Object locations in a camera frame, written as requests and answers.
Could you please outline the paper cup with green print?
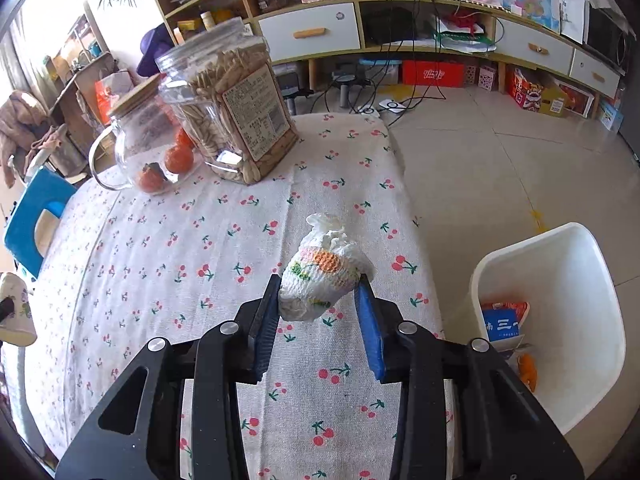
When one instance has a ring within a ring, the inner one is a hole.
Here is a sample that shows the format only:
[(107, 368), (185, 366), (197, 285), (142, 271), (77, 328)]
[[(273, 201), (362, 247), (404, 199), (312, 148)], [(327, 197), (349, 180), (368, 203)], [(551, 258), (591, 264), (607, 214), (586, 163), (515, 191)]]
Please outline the paper cup with green print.
[(2, 272), (0, 292), (1, 300), (11, 296), (15, 307), (14, 315), (0, 322), (1, 341), (17, 347), (30, 346), (36, 341), (37, 333), (25, 282), (14, 273)]

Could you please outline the large blue tissue box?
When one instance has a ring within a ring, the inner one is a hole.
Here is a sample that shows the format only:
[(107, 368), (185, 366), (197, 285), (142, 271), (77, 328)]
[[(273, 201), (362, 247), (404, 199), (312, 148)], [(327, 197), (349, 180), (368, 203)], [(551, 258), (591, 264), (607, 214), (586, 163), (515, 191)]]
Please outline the large blue tissue box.
[(483, 318), (491, 342), (511, 339), (520, 334), (518, 315), (512, 309), (484, 310)]

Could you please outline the red white snack bag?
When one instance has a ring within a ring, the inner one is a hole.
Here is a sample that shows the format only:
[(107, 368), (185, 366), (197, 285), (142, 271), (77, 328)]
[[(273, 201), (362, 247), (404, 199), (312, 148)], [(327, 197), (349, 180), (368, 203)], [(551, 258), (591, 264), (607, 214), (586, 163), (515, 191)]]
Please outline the red white snack bag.
[(529, 314), (529, 310), (530, 310), (530, 305), (526, 301), (522, 301), (522, 302), (509, 302), (509, 301), (485, 302), (484, 304), (481, 304), (480, 307), (482, 308), (483, 311), (489, 311), (489, 310), (494, 310), (494, 311), (511, 310), (511, 311), (514, 311), (515, 315), (516, 315), (516, 319), (518, 320), (519, 323), (523, 322), (527, 318), (527, 315)]

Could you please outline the printed tissue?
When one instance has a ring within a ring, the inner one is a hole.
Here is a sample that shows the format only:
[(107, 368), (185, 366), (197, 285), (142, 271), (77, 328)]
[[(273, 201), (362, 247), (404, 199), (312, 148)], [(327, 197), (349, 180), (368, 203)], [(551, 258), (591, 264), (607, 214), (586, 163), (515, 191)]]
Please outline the printed tissue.
[(310, 214), (310, 231), (286, 265), (279, 288), (279, 312), (285, 321), (312, 321), (353, 292), (375, 266), (333, 214)]

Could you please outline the white trash bin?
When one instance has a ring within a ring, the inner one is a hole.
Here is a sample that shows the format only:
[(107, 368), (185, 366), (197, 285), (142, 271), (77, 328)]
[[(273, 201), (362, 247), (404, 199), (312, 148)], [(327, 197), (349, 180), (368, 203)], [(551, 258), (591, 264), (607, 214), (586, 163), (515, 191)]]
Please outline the white trash bin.
[(480, 307), (524, 301), (522, 333), (534, 350), (536, 397), (563, 434), (620, 377), (626, 337), (610, 271), (597, 240), (577, 222), (490, 252), (470, 279), (471, 334), (487, 334)]

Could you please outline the blue plastic stool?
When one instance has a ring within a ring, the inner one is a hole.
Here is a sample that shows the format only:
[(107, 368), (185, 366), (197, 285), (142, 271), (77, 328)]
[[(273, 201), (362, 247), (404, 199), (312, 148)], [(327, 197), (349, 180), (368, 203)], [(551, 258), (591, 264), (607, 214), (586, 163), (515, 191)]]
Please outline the blue plastic stool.
[(36, 245), (36, 226), (43, 211), (59, 219), (76, 188), (46, 167), (40, 167), (14, 208), (4, 232), (4, 246), (33, 277), (38, 278), (43, 255)]

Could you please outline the cherry print tablecloth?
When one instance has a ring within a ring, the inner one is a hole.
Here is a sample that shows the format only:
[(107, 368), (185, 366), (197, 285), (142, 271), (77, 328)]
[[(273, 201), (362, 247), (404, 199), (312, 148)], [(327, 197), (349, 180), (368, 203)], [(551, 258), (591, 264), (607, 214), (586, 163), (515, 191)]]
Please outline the cherry print tablecloth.
[[(153, 337), (183, 342), (235, 316), (281, 273), (316, 212), (339, 218), (372, 261), (376, 296), (442, 333), (419, 220), (392, 135), (374, 118), (296, 118), (273, 174), (244, 186), (206, 167), (159, 196), (83, 185), (67, 203), (30, 308), (27, 404), (55, 456)], [(354, 300), (281, 322), (262, 381), (238, 390), (254, 479), (385, 479), (399, 388), (367, 363)]]

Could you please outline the tangerine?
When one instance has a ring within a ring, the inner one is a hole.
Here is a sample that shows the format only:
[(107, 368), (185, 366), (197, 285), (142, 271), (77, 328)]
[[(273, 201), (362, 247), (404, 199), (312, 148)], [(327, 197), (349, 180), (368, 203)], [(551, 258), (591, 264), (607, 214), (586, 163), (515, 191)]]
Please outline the tangerine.
[(194, 143), (190, 136), (186, 133), (186, 130), (180, 128), (175, 134), (175, 144), (185, 146), (189, 150), (194, 149)]
[(167, 179), (157, 162), (145, 164), (138, 173), (138, 188), (145, 193), (153, 194), (163, 191), (166, 184)]
[(186, 174), (194, 165), (192, 150), (183, 144), (175, 144), (165, 152), (165, 167), (173, 174)]

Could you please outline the glass teapot with wooden lid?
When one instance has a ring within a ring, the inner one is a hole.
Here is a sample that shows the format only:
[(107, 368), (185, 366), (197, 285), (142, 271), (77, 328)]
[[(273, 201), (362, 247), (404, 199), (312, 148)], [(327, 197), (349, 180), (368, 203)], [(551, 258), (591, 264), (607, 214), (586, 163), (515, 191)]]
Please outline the glass teapot with wooden lid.
[[(138, 188), (137, 176), (145, 164), (157, 162), (167, 179), (166, 188), (158, 195), (176, 188), (203, 163), (202, 156), (192, 150), (194, 165), (186, 174), (169, 172), (164, 163), (165, 152), (175, 145), (175, 134), (181, 128), (174, 109), (163, 100), (160, 85), (163, 76), (156, 74), (138, 84), (108, 111), (110, 125), (93, 142), (89, 152), (89, 167), (99, 186), (109, 191), (119, 192), (126, 188)], [(105, 179), (96, 169), (96, 150), (101, 142), (114, 136), (115, 165), (122, 175), (122, 182)]]

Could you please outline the plastic jar of seeds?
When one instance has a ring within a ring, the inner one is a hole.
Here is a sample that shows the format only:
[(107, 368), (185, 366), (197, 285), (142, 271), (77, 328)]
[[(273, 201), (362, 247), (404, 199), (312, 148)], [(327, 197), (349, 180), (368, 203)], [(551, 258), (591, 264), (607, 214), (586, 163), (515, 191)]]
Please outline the plastic jar of seeds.
[(240, 18), (186, 40), (156, 65), (163, 101), (218, 177), (255, 184), (298, 141), (267, 43)]

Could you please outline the purple hat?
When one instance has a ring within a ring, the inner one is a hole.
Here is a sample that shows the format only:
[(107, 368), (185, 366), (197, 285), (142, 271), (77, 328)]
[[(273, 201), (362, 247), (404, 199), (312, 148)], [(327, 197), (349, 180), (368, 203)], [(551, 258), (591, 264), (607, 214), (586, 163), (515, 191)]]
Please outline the purple hat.
[(141, 77), (151, 77), (160, 72), (156, 59), (174, 47), (169, 32), (164, 24), (150, 29), (140, 41), (142, 58), (136, 72)]

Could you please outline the wooden TV cabinet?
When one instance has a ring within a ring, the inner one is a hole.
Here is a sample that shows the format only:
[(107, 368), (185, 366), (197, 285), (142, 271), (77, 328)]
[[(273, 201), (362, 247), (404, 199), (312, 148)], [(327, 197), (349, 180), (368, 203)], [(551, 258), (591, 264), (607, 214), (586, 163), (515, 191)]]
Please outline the wooden TV cabinet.
[(464, 0), (320, 0), (253, 18), (275, 63), (395, 52), (472, 56), (545, 72), (614, 98), (624, 73), (528, 18)]

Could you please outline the red box under cabinet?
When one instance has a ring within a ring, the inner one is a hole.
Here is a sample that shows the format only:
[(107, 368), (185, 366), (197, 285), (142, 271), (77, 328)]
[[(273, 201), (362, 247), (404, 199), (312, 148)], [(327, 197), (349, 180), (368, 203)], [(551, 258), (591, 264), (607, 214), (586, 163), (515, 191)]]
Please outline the red box under cabinet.
[(409, 86), (460, 88), (464, 85), (465, 67), (458, 62), (405, 60), (401, 81)]

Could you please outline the black microwave oven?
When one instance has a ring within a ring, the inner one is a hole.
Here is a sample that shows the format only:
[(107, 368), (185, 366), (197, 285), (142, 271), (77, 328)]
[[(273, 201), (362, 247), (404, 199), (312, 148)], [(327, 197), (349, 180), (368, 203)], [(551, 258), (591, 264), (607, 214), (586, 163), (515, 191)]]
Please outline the black microwave oven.
[(621, 70), (627, 69), (634, 37), (620, 28), (606, 12), (590, 6), (585, 33), (584, 44), (590, 51)]

